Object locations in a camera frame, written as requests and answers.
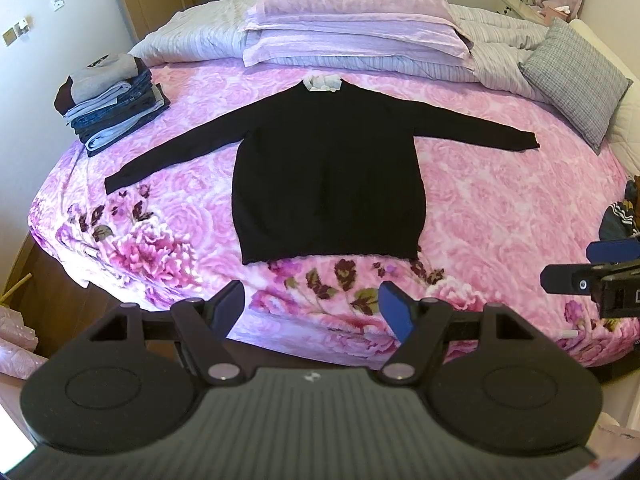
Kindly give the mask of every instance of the floral print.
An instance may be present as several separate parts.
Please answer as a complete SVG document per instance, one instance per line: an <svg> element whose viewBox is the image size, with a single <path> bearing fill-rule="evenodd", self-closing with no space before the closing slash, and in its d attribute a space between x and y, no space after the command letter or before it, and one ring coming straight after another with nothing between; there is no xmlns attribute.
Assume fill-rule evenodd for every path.
<svg viewBox="0 0 640 480"><path fill-rule="evenodd" d="M379 367L397 347L378 307L385 280L414 298L434 296L460 310L477 312L501 301L585 365L632 349L640 338L638 320L601 320L588 298L549 296L540 287L546 264L586 260L604 210L621 199L625 175L607 145L596 156L551 108L512 94L340 72L363 88L535 132L540 142L539 150L510 153L416 138L428 212L412 261L339 255L243 266L231 215L237 146L105 195L104 177L136 156L290 88L309 72L335 71L269 64L245 69L231 59L153 69L172 108L91 159L74 143L33 202L34 238L78 283L91 281L149 309L209 298L239 279L246 309L232 338L339 364ZM382 164L380 178L384 171ZM567 330L578 335L567 337ZM449 357L473 348L456 343Z"/></svg>

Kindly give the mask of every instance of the gray plaid cushion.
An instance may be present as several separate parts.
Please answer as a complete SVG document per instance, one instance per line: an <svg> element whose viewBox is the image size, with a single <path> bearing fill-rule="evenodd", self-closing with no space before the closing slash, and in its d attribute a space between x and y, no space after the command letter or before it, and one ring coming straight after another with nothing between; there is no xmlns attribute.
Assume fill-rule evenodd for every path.
<svg viewBox="0 0 640 480"><path fill-rule="evenodd" d="M631 81L594 46L556 18L522 75L571 121L594 152Z"/></svg>

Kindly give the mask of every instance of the gray ribbed surface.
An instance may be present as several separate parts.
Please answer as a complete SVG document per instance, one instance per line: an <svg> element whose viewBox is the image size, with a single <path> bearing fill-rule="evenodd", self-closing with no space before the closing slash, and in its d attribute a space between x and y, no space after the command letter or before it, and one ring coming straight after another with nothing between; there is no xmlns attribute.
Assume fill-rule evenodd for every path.
<svg viewBox="0 0 640 480"><path fill-rule="evenodd" d="M77 457L47 447L11 480L363 478L560 480L592 457L516 459L475 449L439 428L412 390L372 382L362 368L261 369L248 384L209 392L168 438L130 453Z"/></svg>

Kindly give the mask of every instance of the sweater sleeve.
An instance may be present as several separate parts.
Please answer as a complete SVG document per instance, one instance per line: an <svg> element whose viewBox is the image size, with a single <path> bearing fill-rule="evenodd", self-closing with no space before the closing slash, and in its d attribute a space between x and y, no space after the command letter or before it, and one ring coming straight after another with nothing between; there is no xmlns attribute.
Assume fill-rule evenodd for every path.
<svg viewBox="0 0 640 480"><path fill-rule="evenodd" d="M273 114L283 94L294 88L233 110L137 156L120 171L104 179L107 195L122 187L131 186L164 168L239 142L246 134L256 129L267 115Z"/></svg>
<svg viewBox="0 0 640 480"><path fill-rule="evenodd" d="M466 142L475 146L497 148L509 152L533 150L540 145L535 134L523 132L477 117L460 114L420 101L398 99L385 94L377 99L401 124L405 124L416 137L433 137Z"/></svg>

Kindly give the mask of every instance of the nightstand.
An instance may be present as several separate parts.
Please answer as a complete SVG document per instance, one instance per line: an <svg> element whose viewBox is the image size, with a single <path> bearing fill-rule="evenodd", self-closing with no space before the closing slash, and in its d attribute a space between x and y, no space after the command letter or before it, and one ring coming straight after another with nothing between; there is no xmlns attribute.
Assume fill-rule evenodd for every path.
<svg viewBox="0 0 640 480"><path fill-rule="evenodd" d="M520 0L499 0L496 11L512 18L527 20L539 25L545 24L545 19L542 16Z"/></svg>

